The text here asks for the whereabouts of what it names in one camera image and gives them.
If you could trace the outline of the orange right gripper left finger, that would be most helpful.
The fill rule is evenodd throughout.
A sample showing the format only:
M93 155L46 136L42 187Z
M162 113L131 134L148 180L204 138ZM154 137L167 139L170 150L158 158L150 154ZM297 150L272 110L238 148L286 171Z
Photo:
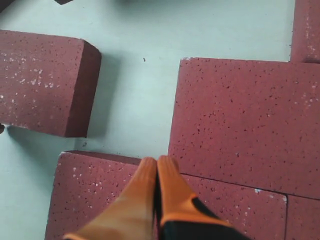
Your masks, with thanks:
M157 162L142 158L118 198L81 229L64 240L152 240Z

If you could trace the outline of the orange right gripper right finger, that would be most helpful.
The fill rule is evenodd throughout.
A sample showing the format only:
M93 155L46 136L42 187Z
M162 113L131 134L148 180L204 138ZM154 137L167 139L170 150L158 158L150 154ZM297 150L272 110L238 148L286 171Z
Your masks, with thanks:
M234 240L232 226L216 217L198 198L167 155L157 160L161 240Z

